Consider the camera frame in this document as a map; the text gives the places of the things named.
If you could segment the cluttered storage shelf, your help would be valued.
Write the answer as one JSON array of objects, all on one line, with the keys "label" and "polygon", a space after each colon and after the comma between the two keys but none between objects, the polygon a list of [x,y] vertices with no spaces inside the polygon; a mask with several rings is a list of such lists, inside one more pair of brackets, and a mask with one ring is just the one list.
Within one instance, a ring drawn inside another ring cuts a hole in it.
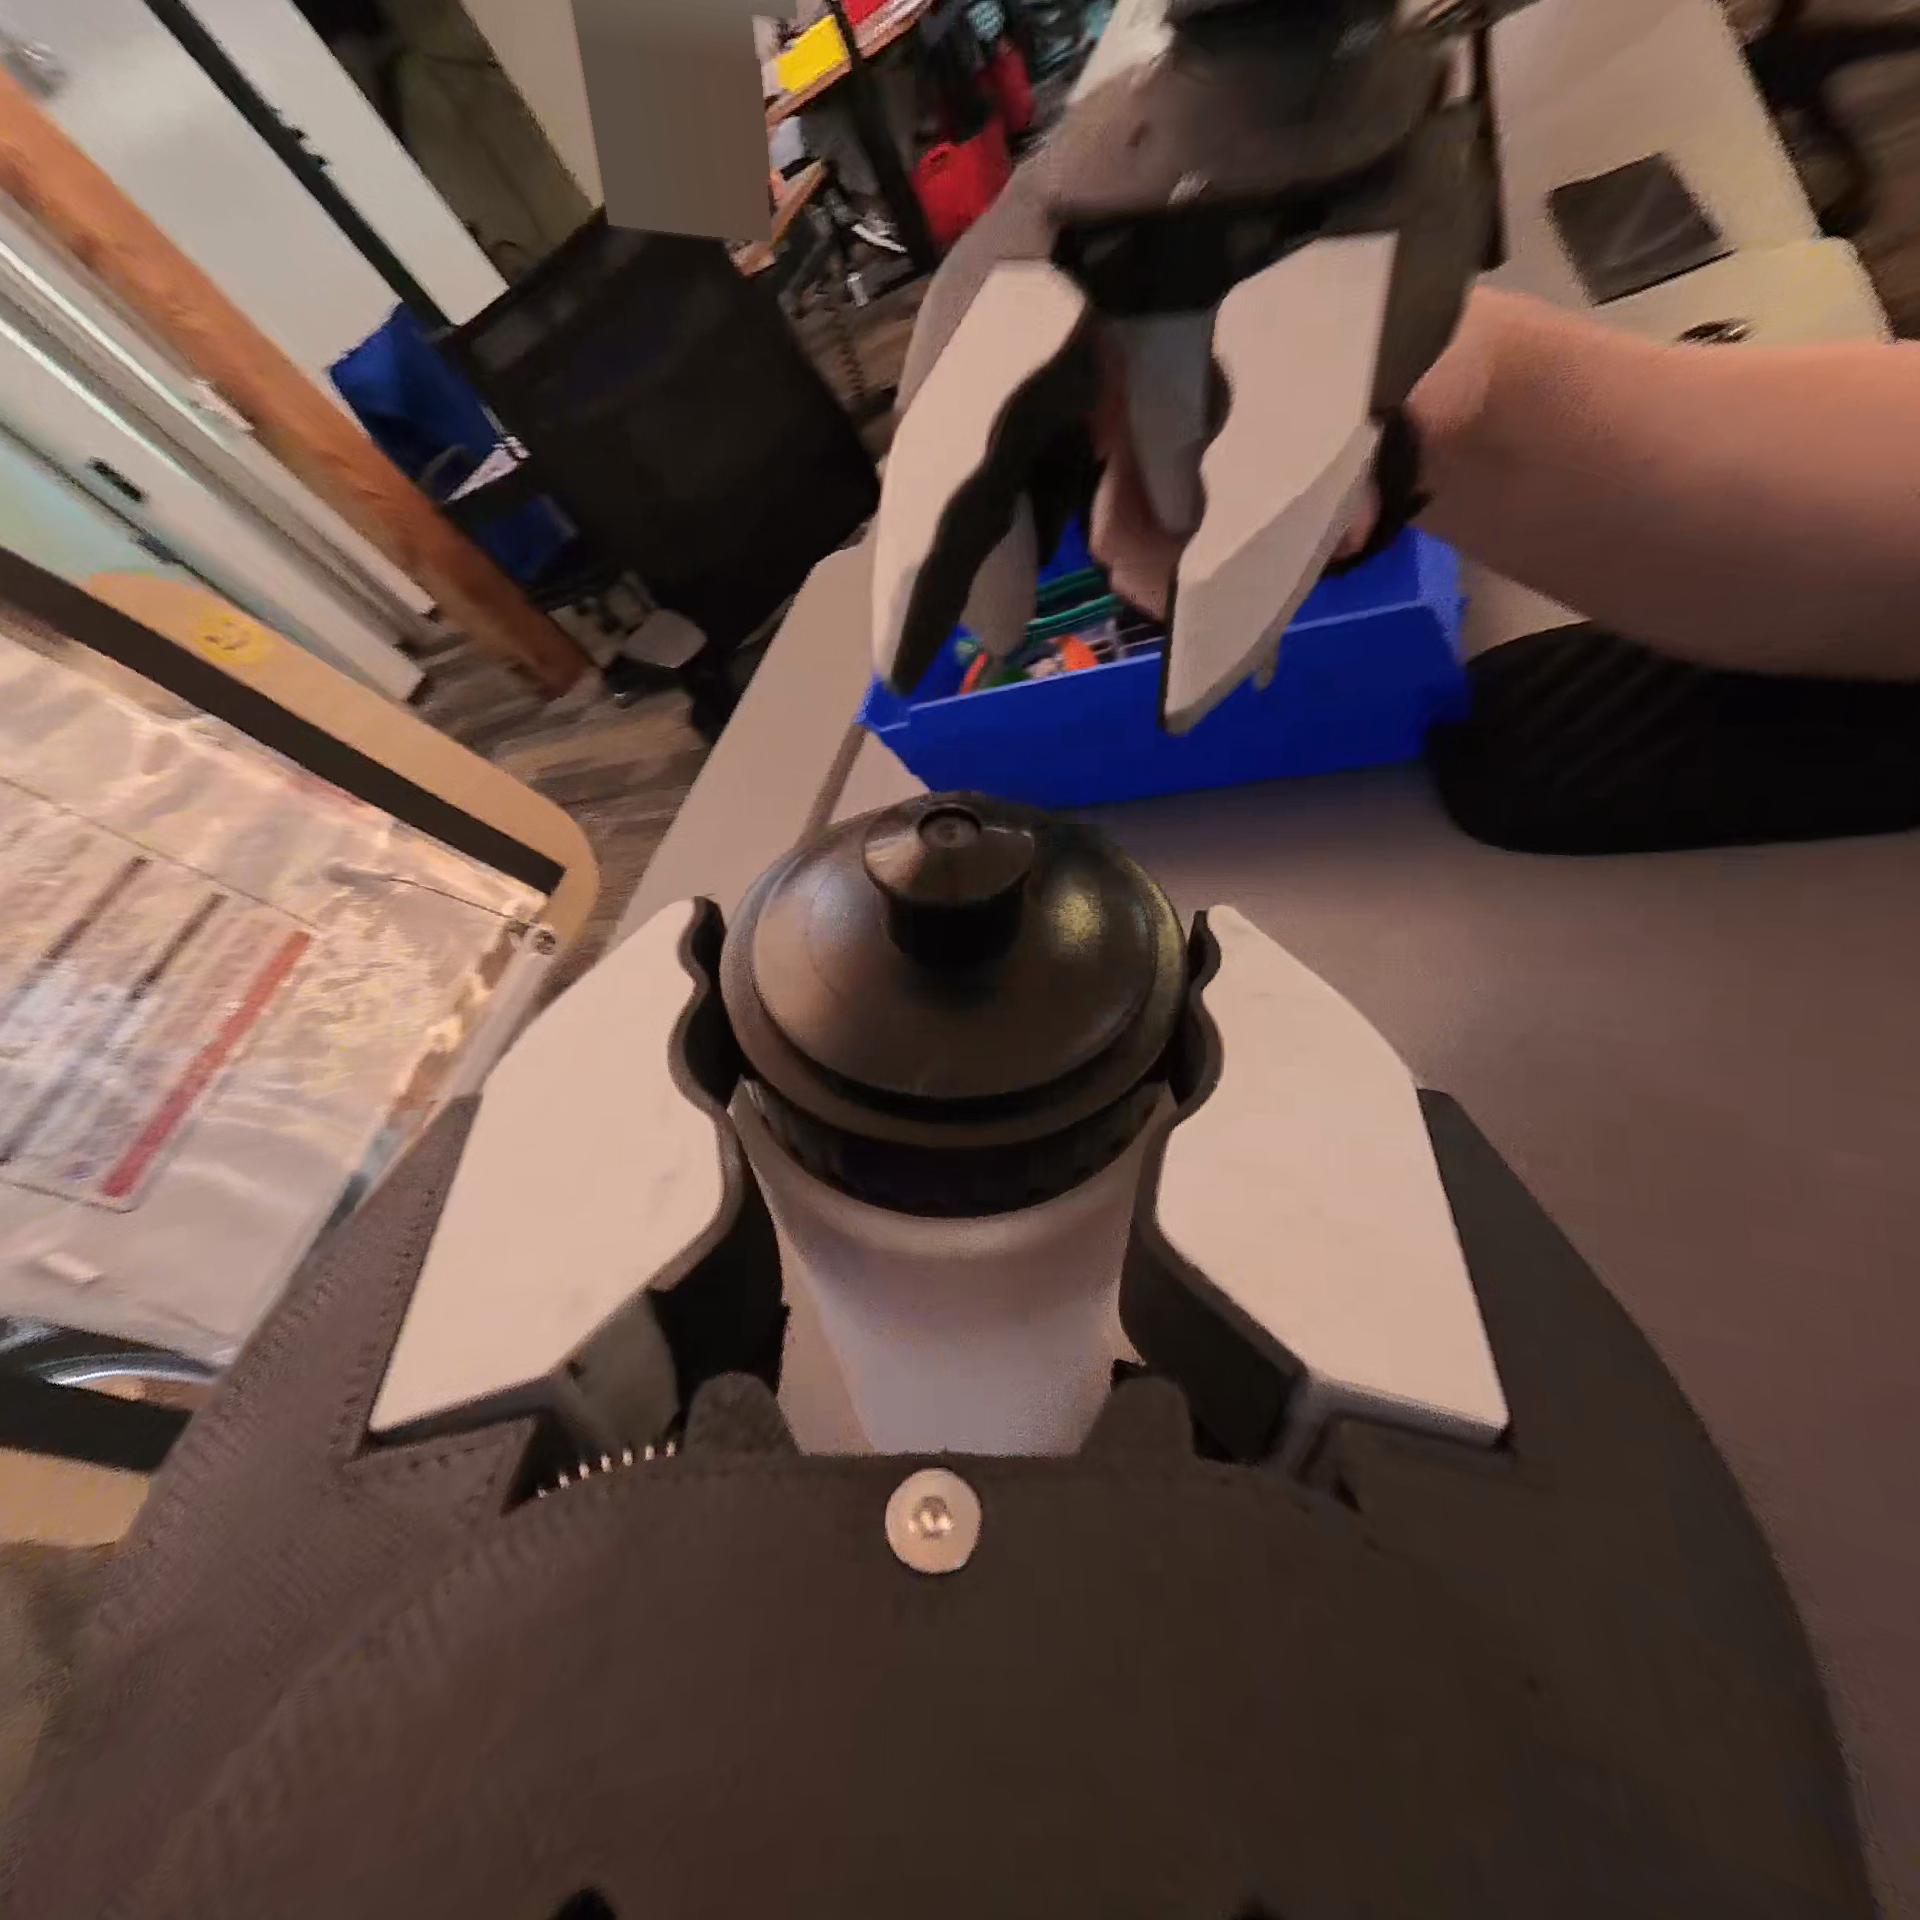
[{"label": "cluttered storage shelf", "polygon": [[768,129],[801,128],[843,201],[875,209],[920,276],[946,254],[911,182],[916,158],[998,113],[1018,161],[1041,135],[1041,81],[1076,55],[1058,4],[792,4],[763,28]]}]

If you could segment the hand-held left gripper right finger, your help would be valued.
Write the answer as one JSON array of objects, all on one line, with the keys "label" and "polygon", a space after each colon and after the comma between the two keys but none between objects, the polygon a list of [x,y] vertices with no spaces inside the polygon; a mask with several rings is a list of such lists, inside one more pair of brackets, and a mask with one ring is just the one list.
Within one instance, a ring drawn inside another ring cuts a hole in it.
[{"label": "hand-held left gripper right finger", "polygon": [[1172,1110],[1121,1276],[1142,1362],[1209,1442],[1345,1418],[1495,1442],[1506,1396],[1422,1089],[1319,974],[1231,904],[1195,917]]}]

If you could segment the wooden support post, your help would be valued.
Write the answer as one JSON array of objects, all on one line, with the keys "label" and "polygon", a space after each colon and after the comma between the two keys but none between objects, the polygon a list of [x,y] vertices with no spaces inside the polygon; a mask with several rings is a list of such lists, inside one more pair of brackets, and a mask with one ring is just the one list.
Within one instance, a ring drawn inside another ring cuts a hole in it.
[{"label": "wooden support post", "polygon": [[256,441],[451,623],[548,697],[594,662],[540,613],[360,423],[33,100],[2,77],[4,196],[248,417]]}]

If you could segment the red bag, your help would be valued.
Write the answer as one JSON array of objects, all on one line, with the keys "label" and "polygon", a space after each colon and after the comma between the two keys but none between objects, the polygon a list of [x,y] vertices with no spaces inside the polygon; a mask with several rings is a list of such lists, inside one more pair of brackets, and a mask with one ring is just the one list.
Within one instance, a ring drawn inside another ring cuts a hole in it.
[{"label": "red bag", "polygon": [[968,138],[942,138],[916,158],[911,182],[936,248],[951,250],[988,213],[1016,170],[1010,138],[998,113]]}]

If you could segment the person's right forearm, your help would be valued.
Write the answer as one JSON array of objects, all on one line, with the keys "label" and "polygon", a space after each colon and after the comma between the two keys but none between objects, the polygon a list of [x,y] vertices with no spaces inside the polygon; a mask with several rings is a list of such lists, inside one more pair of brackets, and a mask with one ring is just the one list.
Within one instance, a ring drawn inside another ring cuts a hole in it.
[{"label": "person's right forearm", "polygon": [[1476,290],[1406,412],[1422,527],[1510,582],[1696,664],[1915,680],[1915,343],[1649,343]]}]

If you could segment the black instruction sheet board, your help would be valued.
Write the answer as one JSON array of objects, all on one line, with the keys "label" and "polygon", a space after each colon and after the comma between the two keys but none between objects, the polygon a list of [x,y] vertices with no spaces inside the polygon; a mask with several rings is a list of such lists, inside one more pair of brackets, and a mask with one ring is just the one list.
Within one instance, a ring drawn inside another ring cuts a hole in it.
[{"label": "black instruction sheet board", "polygon": [[4,1448],[150,1477],[560,961],[548,856],[4,553]]}]

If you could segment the white round container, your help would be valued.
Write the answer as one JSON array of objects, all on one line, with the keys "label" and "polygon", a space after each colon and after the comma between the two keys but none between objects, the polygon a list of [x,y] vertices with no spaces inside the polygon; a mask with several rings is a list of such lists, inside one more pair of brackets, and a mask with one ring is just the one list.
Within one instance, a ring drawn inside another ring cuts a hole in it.
[{"label": "white round container", "polygon": [[863,1445],[1075,1452],[1184,1023],[1161,887],[1081,822],[921,794],[777,861],[721,982],[753,1158]]}]

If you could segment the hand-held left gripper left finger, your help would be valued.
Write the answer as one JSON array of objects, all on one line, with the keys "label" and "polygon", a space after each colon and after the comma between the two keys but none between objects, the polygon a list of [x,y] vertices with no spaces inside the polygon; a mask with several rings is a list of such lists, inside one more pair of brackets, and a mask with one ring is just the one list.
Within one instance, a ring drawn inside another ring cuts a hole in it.
[{"label": "hand-held left gripper left finger", "polygon": [[724,940],[687,897],[548,1002],[480,1087],[372,1433],[548,1410],[572,1433],[662,1433],[682,1388],[649,1287],[728,1215],[736,1152],[699,1077]]}]

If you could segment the person's right hand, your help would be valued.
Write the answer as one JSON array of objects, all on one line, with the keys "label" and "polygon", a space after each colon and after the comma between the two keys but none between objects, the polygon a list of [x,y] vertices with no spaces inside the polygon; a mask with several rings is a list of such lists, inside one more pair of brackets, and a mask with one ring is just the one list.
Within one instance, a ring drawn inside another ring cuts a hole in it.
[{"label": "person's right hand", "polygon": [[[1415,414],[1401,414],[1398,426],[1411,448],[1409,470],[1412,480],[1409,480],[1409,487],[1412,490],[1409,495],[1425,501],[1419,490],[1425,460],[1419,421]],[[1103,360],[1100,398],[1089,415],[1089,439],[1097,466],[1089,510],[1089,550],[1108,572],[1112,588],[1121,599],[1153,616],[1168,620],[1172,575],[1184,553],[1184,536],[1172,534],[1161,524],[1146,495],[1126,406],[1126,370],[1123,360],[1112,357]],[[1366,553],[1378,546],[1380,501],[1378,485],[1374,485],[1359,517],[1351,519],[1337,542],[1323,575],[1356,569]]]}]

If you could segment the blue plastic bin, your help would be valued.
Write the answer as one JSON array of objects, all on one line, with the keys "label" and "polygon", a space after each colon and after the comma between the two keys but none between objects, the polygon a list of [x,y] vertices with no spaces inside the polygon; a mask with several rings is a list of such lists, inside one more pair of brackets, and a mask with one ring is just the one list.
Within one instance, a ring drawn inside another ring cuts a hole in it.
[{"label": "blue plastic bin", "polygon": [[1073,520],[1025,640],[1113,625],[1112,660],[961,694],[962,646],[979,640],[958,625],[912,694],[874,680],[860,722],[929,788],[1047,809],[1406,762],[1465,708],[1463,597],[1455,548],[1409,533],[1307,594],[1270,682],[1240,686],[1175,736],[1161,726],[1161,625],[1112,591]]}]

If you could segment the blue fabric bag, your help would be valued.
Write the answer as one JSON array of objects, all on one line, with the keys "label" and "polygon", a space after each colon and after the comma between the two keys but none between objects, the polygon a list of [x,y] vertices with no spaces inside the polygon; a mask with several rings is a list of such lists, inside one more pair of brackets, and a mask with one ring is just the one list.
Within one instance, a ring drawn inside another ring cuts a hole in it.
[{"label": "blue fabric bag", "polygon": [[[402,304],[331,360],[327,380],[372,442],[439,504],[502,441],[478,390]],[[555,582],[578,542],[566,514],[545,501],[502,511],[468,534],[527,590]]]}]

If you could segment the black office chair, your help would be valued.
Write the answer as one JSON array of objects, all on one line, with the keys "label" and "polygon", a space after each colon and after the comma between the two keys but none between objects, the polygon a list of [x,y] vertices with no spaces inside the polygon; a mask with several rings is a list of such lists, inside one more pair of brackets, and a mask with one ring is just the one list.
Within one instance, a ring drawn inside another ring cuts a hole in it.
[{"label": "black office chair", "polygon": [[441,346],[566,514],[690,623],[680,678],[695,719],[722,726],[736,648],[880,501],[855,421],[768,279],[721,238],[615,225],[600,208]]}]

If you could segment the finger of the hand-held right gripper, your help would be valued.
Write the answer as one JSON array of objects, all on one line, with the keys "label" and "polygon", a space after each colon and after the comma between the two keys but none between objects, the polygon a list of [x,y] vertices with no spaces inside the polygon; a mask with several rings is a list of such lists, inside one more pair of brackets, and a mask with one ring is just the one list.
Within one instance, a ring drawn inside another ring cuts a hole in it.
[{"label": "finger of the hand-held right gripper", "polygon": [[1006,656],[1039,610],[1035,469],[1097,393],[1084,290],[1042,260],[995,268],[908,404],[872,536],[872,664],[912,694],[968,625]]},{"label": "finger of the hand-held right gripper", "polygon": [[1163,729],[1194,730],[1281,637],[1372,487],[1377,358],[1399,240],[1318,238],[1219,304],[1224,417],[1198,463],[1202,517],[1170,597]]}]

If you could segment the dark grey square pad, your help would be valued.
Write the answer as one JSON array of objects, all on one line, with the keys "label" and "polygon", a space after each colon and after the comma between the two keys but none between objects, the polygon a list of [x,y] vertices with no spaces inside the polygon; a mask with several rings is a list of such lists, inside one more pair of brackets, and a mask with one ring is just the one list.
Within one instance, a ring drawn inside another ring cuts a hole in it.
[{"label": "dark grey square pad", "polygon": [[1546,213],[1590,304],[1708,270],[1736,246],[1667,153],[1553,188]]}]

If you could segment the orange masking tape roll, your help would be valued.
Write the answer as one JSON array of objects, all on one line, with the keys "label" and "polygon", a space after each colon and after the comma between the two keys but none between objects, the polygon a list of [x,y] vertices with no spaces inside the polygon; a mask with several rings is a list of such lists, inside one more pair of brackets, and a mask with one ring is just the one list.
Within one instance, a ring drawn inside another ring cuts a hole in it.
[{"label": "orange masking tape roll", "polygon": [[958,692],[971,694],[1090,669],[1113,658],[1113,644],[1113,625],[1027,637],[1009,656],[995,656],[983,644],[968,642]]}]

